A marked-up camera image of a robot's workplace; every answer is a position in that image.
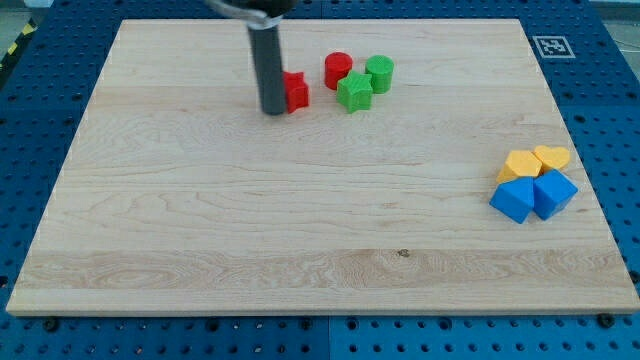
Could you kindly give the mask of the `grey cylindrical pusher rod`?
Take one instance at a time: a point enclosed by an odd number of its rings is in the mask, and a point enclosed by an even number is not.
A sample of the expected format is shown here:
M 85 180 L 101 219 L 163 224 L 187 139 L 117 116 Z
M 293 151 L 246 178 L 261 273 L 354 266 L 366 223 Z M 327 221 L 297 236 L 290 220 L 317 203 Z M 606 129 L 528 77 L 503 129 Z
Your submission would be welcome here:
M 248 34 L 261 110 L 267 115 L 281 115 L 287 103 L 278 26 L 248 28 Z

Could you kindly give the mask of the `dark robot end effector mount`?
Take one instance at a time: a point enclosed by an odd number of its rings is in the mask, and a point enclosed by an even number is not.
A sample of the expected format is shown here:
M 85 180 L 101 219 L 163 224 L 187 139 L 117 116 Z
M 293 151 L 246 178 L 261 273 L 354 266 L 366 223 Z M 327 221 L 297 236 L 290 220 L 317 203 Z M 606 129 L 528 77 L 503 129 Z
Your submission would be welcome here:
M 214 12 L 241 20 L 249 28 L 272 28 L 292 10 L 297 0 L 204 0 Z

